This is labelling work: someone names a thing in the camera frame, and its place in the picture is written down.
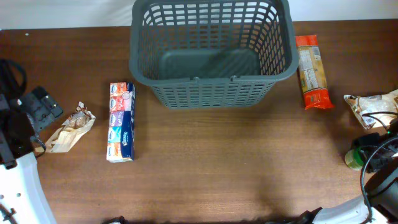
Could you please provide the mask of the green lid spice jar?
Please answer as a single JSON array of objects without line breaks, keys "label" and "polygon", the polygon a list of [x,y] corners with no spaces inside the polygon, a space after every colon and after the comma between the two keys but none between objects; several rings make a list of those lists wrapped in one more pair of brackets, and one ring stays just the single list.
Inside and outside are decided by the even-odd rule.
[{"label": "green lid spice jar", "polygon": [[345,163],[350,169],[353,170],[361,170],[364,165],[358,149],[351,149],[346,153]]}]

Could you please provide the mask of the beige clear snack bag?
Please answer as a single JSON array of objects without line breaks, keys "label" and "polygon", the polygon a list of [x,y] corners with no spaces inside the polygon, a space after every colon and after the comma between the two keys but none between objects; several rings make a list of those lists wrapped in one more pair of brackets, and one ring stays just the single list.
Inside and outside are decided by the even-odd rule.
[{"label": "beige clear snack bag", "polygon": [[397,118],[397,90],[385,95],[345,95],[343,98],[366,130],[389,126]]}]

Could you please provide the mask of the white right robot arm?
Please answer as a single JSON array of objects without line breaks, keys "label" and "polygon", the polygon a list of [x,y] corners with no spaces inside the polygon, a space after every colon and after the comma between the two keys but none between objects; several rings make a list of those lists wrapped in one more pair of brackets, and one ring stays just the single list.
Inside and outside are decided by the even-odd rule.
[{"label": "white right robot arm", "polygon": [[345,162],[360,171],[360,196],[280,223],[397,223],[397,120],[392,120],[384,135],[371,133],[355,139]]}]

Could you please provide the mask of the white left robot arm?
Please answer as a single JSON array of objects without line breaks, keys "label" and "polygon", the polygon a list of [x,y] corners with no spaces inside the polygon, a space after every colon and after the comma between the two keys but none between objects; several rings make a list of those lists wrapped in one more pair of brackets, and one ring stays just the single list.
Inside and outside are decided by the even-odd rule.
[{"label": "white left robot arm", "polygon": [[1,223],[55,223],[37,159],[47,151],[39,133],[63,114],[41,86],[13,100],[1,95]]}]

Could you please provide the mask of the crumpled brown snack bag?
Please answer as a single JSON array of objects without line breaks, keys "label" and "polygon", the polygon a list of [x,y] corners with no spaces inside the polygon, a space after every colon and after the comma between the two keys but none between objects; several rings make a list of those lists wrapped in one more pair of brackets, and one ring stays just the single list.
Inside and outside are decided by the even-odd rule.
[{"label": "crumpled brown snack bag", "polygon": [[94,125],[96,116],[79,102],[76,110],[46,141],[46,152],[65,153],[80,140]]}]

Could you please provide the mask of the red brown biscuit packet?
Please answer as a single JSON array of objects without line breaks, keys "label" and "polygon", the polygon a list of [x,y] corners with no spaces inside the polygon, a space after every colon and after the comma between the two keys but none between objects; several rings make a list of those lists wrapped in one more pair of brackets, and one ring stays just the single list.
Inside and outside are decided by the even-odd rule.
[{"label": "red brown biscuit packet", "polygon": [[298,73],[305,109],[332,109],[325,70],[316,35],[295,37],[298,50]]}]

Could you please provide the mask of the blue Kleenex tissue multipack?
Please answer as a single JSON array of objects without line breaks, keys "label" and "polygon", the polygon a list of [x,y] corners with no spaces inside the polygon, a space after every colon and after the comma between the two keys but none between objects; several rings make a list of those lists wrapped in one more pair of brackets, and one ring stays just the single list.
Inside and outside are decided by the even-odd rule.
[{"label": "blue Kleenex tissue multipack", "polygon": [[106,159],[109,162],[134,160],[136,89],[133,83],[109,85],[109,128]]}]

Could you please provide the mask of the grey plastic lattice basket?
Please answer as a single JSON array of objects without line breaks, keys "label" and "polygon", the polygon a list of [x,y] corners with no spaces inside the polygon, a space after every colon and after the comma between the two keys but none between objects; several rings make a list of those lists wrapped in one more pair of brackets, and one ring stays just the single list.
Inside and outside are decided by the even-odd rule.
[{"label": "grey plastic lattice basket", "polygon": [[145,0],[129,69],[170,109],[258,104],[299,65],[287,0]]}]

